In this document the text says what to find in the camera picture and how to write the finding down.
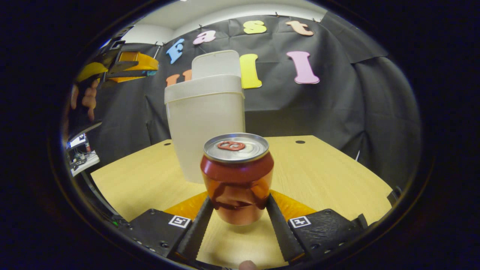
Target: wooden table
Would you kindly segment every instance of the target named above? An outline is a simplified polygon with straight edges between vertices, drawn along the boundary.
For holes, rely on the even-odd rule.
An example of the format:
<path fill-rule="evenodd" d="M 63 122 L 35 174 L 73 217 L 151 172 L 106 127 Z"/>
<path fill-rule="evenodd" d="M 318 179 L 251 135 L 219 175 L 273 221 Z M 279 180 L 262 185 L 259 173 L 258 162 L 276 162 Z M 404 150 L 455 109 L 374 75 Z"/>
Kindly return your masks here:
<path fill-rule="evenodd" d="M 314 136 L 268 137 L 275 161 L 272 189 L 315 210 L 331 208 L 368 224 L 390 208 L 392 189 L 373 172 Z M 92 173 L 110 205 L 131 221 L 146 210 L 166 210 L 200 192 L 203 184 L 186 182 L 171 140 L 155 144 Z M 213 213 L 197 260 L 238 268 L 244 260 L 260 268 L 283 261 L 267 211 L 252 225 L 234 226 Z"/>

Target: white ceiling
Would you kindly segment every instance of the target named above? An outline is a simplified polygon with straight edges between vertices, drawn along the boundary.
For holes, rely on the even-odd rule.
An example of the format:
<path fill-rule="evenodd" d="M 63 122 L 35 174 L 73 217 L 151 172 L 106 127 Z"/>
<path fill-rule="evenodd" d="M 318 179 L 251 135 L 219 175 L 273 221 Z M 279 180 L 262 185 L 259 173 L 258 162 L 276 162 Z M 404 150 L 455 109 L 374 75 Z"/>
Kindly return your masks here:
<path fill-rule="evenodd" d="M 248 4 L 283 4 L 324 12 L 323 8 L 306 0 L 177 0 L 150 13 L 137 24 L 158 25 L 175 30 L 210 13 Z"/>

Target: aluminum can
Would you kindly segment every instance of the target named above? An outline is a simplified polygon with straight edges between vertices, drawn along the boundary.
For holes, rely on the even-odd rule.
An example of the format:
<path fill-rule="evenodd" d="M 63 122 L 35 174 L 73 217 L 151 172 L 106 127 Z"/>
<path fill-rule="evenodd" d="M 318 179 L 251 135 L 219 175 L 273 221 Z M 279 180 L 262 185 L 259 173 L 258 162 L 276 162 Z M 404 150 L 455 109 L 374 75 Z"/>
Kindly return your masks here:
<path fill-rule="evenodd" d="M 200 169 L 220 218 L 248 225 L 262 216 L 272 183 L 267 140 L 249 133 L 216 136 L 204 145 Z"/>

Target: white wall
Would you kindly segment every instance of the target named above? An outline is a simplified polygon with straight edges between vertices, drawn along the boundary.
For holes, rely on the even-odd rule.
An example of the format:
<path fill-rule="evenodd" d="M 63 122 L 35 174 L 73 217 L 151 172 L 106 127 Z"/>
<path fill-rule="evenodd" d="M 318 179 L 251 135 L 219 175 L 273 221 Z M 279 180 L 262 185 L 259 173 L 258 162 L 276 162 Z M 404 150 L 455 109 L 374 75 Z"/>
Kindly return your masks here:
<path fill-rule="evenodd" d="M 293 16 L 309 20 L 315 18 L 315 20 L 319 22 L 323 19 L 327 10 L 320 7 L 318 8 L 320 9 L 320 12 L 314 12 L 303 8 L 278 4 L 255 4 L 237 6 L 224 9 L 189 22 L 188 24 L 176 29 L 173 32 L 172 39 L 197 29 L 199 27 L 198 25 L 209 25 L 232 18 L 250 15 L 275 15 L 275 12 L 277 12 L 278 15 Z"/>
<path fill-rule="evenodd" d="M 174 38 L 173 30 L 158 25 L 135 25 L 128 31 L 122 40 L 126 43 L 150 43 L 161 45 L 162 42 L 169 42 Z"/>

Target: black fabric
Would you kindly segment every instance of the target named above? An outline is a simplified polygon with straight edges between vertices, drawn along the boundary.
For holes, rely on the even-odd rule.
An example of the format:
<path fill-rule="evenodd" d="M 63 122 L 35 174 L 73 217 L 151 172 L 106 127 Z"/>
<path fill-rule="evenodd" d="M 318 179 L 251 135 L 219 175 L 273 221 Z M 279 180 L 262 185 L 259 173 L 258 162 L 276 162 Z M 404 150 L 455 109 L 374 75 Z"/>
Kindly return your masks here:
<path fill-rule="evenodd" d="M 261 20 L 267 31 L 248 35 L 243 23 Z M 307 24 L 313 36 L 302 36 L 286 24 Z M 216 31 L 216 39 L 194 45 L 199 33 Z M 182 56 L 173 64 L 166 51 L 180 38 Z M 125 44 L 153 56 L 158 46 Z M 246 131 L 262 136 L 314 135 L 359 162 L 390 186 L 404 187 L 420 156 L 420 120 L 415 98 L 388 53 L 355 26 L 328 12 L 323 20 L 280 16 L 247 16 L 204 26 L 161 47 L 155 76 L 100 89 L 96 117 L 103 124 L 89 138 L 102 165 L 169 138 L 164 105 L 166 78 L 191 68 L 208 52 L 233 49 L 258 55 L 263 85 L 245 89 Z M 310 53 L 317 84 L 297 84 L 289 51 Z"/>

